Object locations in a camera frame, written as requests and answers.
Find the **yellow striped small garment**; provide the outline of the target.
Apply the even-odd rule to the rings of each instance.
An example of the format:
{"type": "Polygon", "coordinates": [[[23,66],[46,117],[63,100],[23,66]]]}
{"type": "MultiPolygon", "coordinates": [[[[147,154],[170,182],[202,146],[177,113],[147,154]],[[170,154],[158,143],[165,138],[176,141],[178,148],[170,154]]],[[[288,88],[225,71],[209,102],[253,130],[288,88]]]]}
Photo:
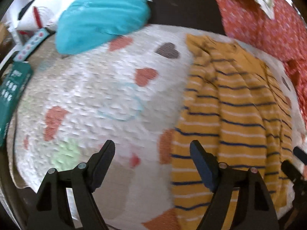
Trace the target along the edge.
{"type": "Polygon", "coordinates": [[[172,141],[172,193],[182,229],[195,229],[212,193],[189,153],[198,140],[219,162],[257,168],[274,207],[287,203],[288,179],[281,163],[292,158],[291,110],[265,62],[236,42],[187,35],[194,60],[172,141]]]}

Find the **white quilted heart blanket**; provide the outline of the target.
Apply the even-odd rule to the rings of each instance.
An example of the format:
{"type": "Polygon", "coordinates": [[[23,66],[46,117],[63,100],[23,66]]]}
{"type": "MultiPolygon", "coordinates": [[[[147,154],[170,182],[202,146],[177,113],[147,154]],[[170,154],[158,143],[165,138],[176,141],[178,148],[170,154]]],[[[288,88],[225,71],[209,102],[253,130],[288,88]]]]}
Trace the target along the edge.
{"type": "Polygon", "coordinates": [[[94,192],[108,226],[195,229],[204,210],[177,213],[169,162],[192,65],[188,34],[205,32],[150,25],[67,57],[47,38],[29,58],[34,73],[8,130],[13,184],[37,191],[48,169],[72,169],[113,140],[115,157],[94,192]]]}

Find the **red floral bedsheet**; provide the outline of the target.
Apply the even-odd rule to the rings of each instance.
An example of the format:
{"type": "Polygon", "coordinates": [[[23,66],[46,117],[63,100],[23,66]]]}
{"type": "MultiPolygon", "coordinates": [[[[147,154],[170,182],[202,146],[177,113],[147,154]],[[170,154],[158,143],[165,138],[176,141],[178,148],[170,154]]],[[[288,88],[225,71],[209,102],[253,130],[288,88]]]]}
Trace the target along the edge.
{"type": "Polygon", "coordinates": [[[280,60],[306,118],[306,27],[285,1],[275,0],[270,19],[254,0],[216,0],[228,37],[252,45],[280,60]]]}

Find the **dark green cardboard box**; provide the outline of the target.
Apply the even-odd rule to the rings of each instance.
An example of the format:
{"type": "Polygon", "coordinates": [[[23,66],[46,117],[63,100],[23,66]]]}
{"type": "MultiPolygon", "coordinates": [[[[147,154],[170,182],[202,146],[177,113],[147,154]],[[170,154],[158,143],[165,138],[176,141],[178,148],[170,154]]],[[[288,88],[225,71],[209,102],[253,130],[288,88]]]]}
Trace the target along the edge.
{"type": "Polygon", "coordinates": [[[14,62],[4,82],[1,84],[1,149],[6,141],[12,115],[32,74],[33,70],[28,62],[14,62]]]}

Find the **light blue patterned strip box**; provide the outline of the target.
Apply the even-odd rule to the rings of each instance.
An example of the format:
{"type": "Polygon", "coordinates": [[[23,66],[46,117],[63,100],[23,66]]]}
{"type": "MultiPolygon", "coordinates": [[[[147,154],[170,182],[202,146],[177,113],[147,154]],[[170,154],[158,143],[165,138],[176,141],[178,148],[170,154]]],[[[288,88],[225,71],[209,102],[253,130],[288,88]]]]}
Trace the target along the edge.
{"type": "Polygon", "coordinates": [[[39,29],[21,48],[14,57],[14,61],[23,62],[51,35],[46,28],[39,29]]]}

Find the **teal plush cushion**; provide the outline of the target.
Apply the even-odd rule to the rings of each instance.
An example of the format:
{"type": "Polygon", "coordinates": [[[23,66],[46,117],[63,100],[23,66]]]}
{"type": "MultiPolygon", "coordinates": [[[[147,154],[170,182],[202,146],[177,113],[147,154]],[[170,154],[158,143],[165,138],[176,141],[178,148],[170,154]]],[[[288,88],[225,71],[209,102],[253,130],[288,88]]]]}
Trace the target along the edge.
{"type": "Polygon", "coordinates": [[[147,0],[75,0],[59,17],[55,47],[76,55],[141,29],[149,18],[147,0]]]}

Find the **white cloth with red stripes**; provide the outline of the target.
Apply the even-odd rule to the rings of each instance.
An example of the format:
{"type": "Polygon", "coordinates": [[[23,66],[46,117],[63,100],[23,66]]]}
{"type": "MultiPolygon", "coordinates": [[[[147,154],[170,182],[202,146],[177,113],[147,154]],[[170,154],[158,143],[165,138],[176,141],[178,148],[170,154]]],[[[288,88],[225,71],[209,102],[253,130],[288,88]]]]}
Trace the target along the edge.
{"type": "Polygon", "coordinates": [[[73,1],[75,0],[34,0],[18,21],[16,29],[22,31],[36,31],[39,29],[34,16],[34,9],[36,8],[42,27],[56,30],[59,17],[73,1]]]}

